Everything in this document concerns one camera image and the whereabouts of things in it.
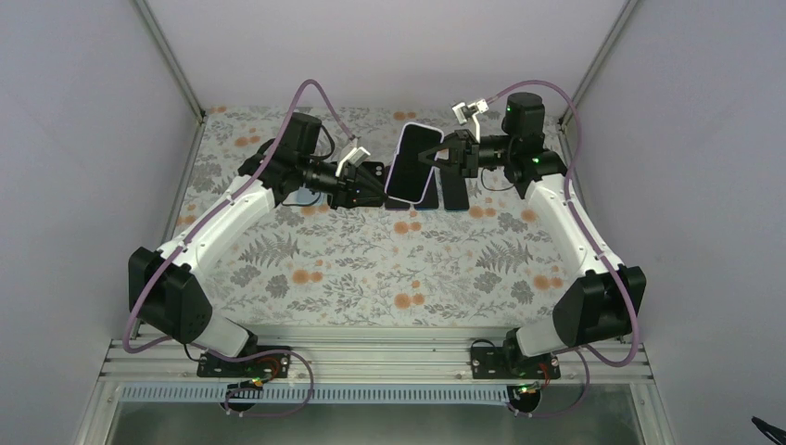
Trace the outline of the purple smartphone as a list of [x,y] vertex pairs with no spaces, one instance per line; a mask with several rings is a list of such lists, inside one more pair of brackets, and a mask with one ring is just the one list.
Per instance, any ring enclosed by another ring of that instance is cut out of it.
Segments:
[[411,204],[404,201],[399,201],[396,199],[388,199],[385,202],[385,209],[386,210],[409,210],[411,208]]

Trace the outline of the black smartphone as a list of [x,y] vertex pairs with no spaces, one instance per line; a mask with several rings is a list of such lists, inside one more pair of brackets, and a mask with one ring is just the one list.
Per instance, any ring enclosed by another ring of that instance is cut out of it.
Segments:
[[439,208],[438,190],[435,179],[429,182],[423,200],[414,204],[413,207],[416,210],[437,210]]

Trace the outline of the black phone case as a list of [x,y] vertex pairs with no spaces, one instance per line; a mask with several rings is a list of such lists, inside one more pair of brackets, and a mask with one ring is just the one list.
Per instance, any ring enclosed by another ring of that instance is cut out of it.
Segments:
[[361,166],[378,182],[386,179],[385,164],[379,161],[364,161]]

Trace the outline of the light-blue phone case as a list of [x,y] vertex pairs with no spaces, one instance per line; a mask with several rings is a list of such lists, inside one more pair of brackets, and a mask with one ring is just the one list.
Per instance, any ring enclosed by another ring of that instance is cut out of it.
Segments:
[[313,192],[307,188],[300,188],[287,198],[285,204],[290,207],[310,207],[319,205],[322,201],[323,193]]

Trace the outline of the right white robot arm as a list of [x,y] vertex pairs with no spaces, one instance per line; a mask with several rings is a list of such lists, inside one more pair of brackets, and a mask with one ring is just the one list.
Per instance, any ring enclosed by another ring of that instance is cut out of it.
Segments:
[[640,343],[638,311],[646,287],[640,267],[628,267],[608,247],[579,202],[572,173],[560,155],[545,147],[542,98],[520,92],[506,99],[500,135],[477,129],[450,133],[419,154],[422,165],[463,178],[502,168],[516,193],[545,222],[571,280],[551,316],[510,331],[501,362],[511,376],[524,377],[538,356],[629,335]]

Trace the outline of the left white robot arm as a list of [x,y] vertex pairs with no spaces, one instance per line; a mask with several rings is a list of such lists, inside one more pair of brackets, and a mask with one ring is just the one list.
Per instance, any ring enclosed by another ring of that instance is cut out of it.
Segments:
[[166,339],[220,357],[234,375],[250,373],[258,362],[256,336],[218,313],[200,282],[239,236],[302,187],[326,195],[333,209],[384,203],[381,174],[368,169],[370,153],[356,137],[336,161],[316,155],[320,137],[328,134],[321,120],[291,114],[276,138],[244,160],[203,215],[159,248],[137,249],[128,263],[126,329],[141,320]]

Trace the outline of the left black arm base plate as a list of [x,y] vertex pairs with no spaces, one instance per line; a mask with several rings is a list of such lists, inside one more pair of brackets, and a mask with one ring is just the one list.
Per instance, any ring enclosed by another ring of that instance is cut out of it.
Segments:
[[199,358],[196,375],[199,377],[249,379],[286,378],[287,368],[291,359],[291,348],[288,346],[258,345],[256,353],[266,352],[243,362],[227,362],[213,355],[203,353]]

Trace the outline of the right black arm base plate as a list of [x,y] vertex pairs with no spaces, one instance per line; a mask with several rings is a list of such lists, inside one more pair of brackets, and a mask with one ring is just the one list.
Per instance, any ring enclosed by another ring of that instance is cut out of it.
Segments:
[[477,339],[469,347],[474,379],[552,380],[561,377],[558,360],[550,353],[526,356],[512,339],[496,345]]

